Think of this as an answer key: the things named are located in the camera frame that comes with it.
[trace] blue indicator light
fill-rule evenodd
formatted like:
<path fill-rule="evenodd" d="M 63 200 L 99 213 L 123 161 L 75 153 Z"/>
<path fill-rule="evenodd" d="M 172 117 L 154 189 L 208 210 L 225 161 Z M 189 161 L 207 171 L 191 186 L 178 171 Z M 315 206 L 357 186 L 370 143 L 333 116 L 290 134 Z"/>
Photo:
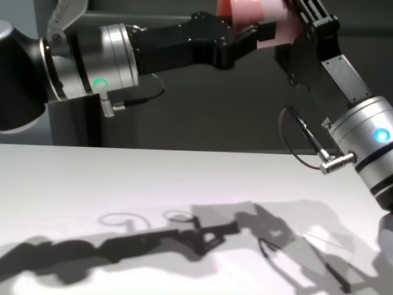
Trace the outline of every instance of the blue indicator light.
<path fill-rule="evenodd" d="M 386 129 L 378 129 L 374 134 L 374 139 L 378 143 L 388 143 L 391 140 L 391 133 Z"/>

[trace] metal bracket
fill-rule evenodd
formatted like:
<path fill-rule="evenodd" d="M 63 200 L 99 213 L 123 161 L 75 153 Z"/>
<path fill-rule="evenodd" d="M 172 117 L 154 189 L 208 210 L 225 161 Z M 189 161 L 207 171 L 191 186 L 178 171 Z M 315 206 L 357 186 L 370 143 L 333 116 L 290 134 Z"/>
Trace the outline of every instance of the metal bracket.
<path fill-rule="evenodd" d="M 87 6 L 88 0 L 58 0 L 48 21 L 48 42 L 60 42 L 63 38 L 62 32 L 86 12 Z"/>

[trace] screw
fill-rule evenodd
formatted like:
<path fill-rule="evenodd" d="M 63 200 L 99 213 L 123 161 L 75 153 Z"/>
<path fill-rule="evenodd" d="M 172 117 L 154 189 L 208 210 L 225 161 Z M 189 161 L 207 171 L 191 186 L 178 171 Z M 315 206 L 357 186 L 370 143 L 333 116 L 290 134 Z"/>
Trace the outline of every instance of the screw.
<path fill-rule="evenodd" d="M 332 123 L 329 120 L 329 118 L 326 118 L 325 121 L 323 121 L 322 127 L 326 128 L 326 129 L 330 129 L 332 127 Z"/>

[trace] black cylinder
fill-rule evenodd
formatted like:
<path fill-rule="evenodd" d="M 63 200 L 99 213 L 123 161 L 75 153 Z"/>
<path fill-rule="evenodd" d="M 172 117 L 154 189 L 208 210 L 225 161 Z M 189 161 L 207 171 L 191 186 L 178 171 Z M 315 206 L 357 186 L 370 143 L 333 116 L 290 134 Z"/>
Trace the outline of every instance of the black cylinder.
<path fill-rule="evenodd" d="M 393 187 L 387 187 L 376 197 L 376 201 L 382 209 L 393 212 Z"/>
<path fill-rule="evenodd" d="M 0 132 L 36 120 L 48 101 L 39 40 L 0 21 Z"/>

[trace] cable connector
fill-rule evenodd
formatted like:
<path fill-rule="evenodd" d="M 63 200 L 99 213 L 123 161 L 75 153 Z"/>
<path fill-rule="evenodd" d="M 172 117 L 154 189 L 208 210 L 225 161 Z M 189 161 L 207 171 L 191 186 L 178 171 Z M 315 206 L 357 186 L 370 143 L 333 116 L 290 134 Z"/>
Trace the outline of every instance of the cable connector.
<path fill-rule="evenodd" d="M 333 160 L 333 157 L 325 149 L 321 149 L 317 154 L 324 163 L 329 163 Z"/>
<path fill-rule="evenodd" d="M 138 106 L 140 104 L 148 103 L 150 100 L 154 100 L 154 99 L 162 96 L 165 93 L 164 82 L 162 82 L 162 80 L 156 74 L 152 74 L 152 77 L 154 77 L 158 81 L 158 83 L 161 85 L 160 92 L 156 93 L 155 95 L 149 96 L 149 97 L 137 98 L 134 100 L 124 100 L 119 103 L 115 103 L 113 105 L 113 111 L 114 112 L 123 111 L 123 110 L 133 107 L 133 106 Z"/>
<path fill-rule="evenodd" d="M 353 153 L 349 153 L 348 155 L 344 155 L 329 162 L 322 163 L 320 169 L 324 175 L 328 175 L 344 168 L 351 163 L 356 163 L 356 155 Z"/>
<path fill-rule="evenodd" d="M 115 116 L 115 112 L 112 108 L 112 103 L 108 97 L 107 92 L 102 92 L 99 94 L 99 101 L 101 102 L 101 109 L 103 110 L 104 116 L 111 118 Z"/>

